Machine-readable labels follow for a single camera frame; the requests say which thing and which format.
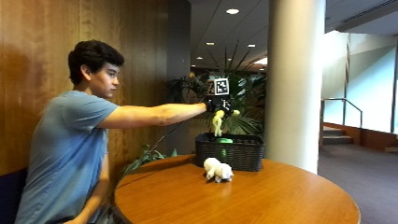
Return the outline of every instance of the man's ear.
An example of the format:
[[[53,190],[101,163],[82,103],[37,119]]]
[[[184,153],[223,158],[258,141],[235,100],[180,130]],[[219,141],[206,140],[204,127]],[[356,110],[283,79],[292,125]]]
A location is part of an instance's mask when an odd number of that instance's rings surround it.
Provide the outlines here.
[[[89,67],[85,64],[82,64],[79,66],[79,70],[82,72],[83,78],[89,81],[90,80],[90,74],[91,74],[90,71],[89,71]]]

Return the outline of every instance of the man's left arm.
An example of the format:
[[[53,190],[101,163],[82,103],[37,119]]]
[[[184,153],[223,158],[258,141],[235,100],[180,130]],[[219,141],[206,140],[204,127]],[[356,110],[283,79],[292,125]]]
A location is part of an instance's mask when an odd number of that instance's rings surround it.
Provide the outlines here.
[[[98,209],[103,201],[103,197],[107,193],[107,187],[109,187],[109,166],[107,166],[107,154],[105,154],[98,183],[94,187],[94,190],[91,191],[89,199],[85,202],[83,210],[81,211],[79,215],[75,216],[74,219],[66,222],[65,224],[79,224],[79,223],[86,224],[90,216],[93,215],[93,213],[95,212],[95,210]]]

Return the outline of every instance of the round wooden table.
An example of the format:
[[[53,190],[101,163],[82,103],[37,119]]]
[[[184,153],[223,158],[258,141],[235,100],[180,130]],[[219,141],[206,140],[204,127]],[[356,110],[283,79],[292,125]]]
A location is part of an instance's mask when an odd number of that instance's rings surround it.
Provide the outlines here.
[[[232,171],[231,182],[207,181],[194,156],[152,161],[126,175],[115,205],[140,223],[359,223],[353,200],[331,181],[263,160],[258,172]]]

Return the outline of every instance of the stair railing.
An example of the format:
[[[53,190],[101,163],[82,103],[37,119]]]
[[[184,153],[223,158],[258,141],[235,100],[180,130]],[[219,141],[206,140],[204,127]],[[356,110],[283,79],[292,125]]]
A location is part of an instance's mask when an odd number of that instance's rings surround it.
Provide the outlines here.
[[[361,110],[357,108],[357,106],[355,106],[345,98],[322,98],[320,99],[320,122],[319,122],[319,144],[322,143],[322,138],[323,138],[323,113],[324,113],[324,101],[343,101],[343,125],[345,125],[345,103],[348,103],[357,111],[360,114],[359,117],[359,146],[361,143],[361,117],[363,117],[363,112]]]

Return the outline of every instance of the blue t-shirt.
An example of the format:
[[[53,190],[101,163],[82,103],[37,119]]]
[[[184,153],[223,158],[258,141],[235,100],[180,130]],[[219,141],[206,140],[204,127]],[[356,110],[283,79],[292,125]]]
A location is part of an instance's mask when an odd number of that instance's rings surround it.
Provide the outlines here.
[[[81,213],[106,153],[106,129],[95,125],[115,108],[81,91],[66,91],[49,102],[31,137],[14,223],[62,223]]]

